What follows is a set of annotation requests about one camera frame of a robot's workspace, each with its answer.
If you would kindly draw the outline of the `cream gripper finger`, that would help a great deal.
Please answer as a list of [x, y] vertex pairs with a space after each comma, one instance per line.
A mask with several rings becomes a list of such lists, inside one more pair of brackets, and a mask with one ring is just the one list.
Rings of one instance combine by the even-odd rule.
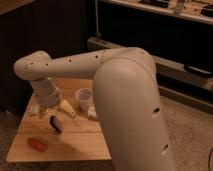
[[62, 99], [59, 104], [59, 109], [67, 114], [69, 117], [74, 118], [76, 116], [76, 112], [72, 105], [65, 99]]
[[46, 111], [47, 111], [46, 108], [40, 107], [40, 109], [39, 109], [39, 119], [43, 119], [45, 117]]

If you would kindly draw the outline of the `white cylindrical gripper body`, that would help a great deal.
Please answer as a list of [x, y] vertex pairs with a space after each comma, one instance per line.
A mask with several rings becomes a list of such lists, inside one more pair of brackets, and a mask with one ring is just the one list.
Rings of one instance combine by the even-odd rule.
[[50, 78], [31, 81], [30, 84], [41, 107], [52, 108], [59, 103], [61, 99], [60, 90]]

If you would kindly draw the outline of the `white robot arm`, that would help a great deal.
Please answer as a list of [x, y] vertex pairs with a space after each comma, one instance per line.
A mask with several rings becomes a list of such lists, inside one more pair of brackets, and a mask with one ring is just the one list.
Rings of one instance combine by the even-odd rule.
[[137, 47], [53, 59], [36, 51], [18, 59], [15, 74], [30, 82], [42, 107], [59, 103], [53, 77], [91, 79], [93, 102], [116, 171], [176, 171], [162, 114], [153, 57]]

